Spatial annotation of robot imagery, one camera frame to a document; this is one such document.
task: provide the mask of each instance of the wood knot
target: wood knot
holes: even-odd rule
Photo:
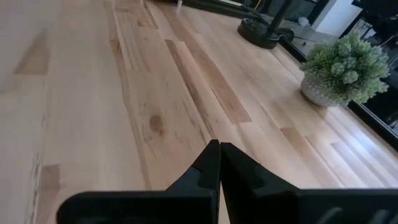
[[[162,118],[159,115],[153,115],[149,120],[150,130],[155,133],[163,134],[163,122]]]

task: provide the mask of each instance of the wall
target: wall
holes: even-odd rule
[[[362,11],[351,3],[352,0],[331,0],[313,23],[312,29],[339,37]]]

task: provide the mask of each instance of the black lamp base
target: black lamp base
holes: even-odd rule
[[[280,28],[275,32],[270,32],[267,24],[250,18],[242,20],[238,32],[250,43],[265,49],[273,49],[282,38],[289,42],[294,38],[294,32],[289,28]]]

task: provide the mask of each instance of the wood grain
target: wood grain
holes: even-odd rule
[[[185,6],[176,15],[161,2],[58,1],[53,24],[7,59],[47,64],[17,69],[46,75],[14,74],[0,93],[0,223],[55,223],[58,206],[86,190],[166,189],[210,139],[297,187],[398,186],[397,153],[347,108],[308,102],[297,61],[245,41],[239,19]],[[40,53],[25,60],[43,28]]]
[[[49,48],[46,30],[60,14],[60,0],[1,1],[0,91],[12,74],[45,74]]]

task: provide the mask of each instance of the black stand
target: black stand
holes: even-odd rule
[[[81,193],[61,205],[57,223],[215,224],[220,181],[231,224],[398,223],[396,189],[300,190],[217,140],[167,190]]]
[[[284,19],[292,1],[285,0],[270,25],[268,25],[260,13],[242,5],[242,8],[256,15],[257,19],[244,18],[238,27],[239,34],[250,43],[265,49],[273,49],[281,38],[286,38],[286,40],[291,42],[294,38],[294,32],[288,28],[278,29],[278,27]]]

